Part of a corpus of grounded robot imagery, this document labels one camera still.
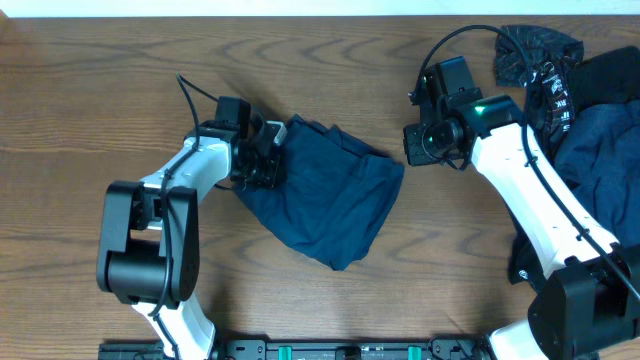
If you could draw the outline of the navy blue shorts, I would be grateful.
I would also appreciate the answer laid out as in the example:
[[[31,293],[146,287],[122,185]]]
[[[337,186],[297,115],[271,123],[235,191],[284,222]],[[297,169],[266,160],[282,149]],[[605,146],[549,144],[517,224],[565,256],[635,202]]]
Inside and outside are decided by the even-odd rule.
[[[343,271],[368,254],[397,200],[404,166],[337,126],[295,115],[287,130],[286,181],[234,192],[286,246]]]

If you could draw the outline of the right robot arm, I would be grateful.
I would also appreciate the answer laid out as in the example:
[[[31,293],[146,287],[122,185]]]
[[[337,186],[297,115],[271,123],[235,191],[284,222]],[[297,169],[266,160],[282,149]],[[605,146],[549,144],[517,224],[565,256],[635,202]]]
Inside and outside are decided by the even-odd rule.
[[[412,166],[473,165],[530,240],[545,282],[525,319],[493,331],[479,358],[576,359],[639,336],[639,250],[578,202],[506,96],[425,98],[404,130]]]

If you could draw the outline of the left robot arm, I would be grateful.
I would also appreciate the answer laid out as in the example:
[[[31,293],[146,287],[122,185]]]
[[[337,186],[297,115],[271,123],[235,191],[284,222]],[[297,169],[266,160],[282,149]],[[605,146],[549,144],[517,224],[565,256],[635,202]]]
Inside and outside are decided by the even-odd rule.
[[[160,169],[106,191],[96,267],[98,287],[142,315],[161,359],[213,359],[217,330],[195,294],[200,271],[198,210],[229,178],[274,187],[285,129],[271,122],[242,130],[198,128]]]

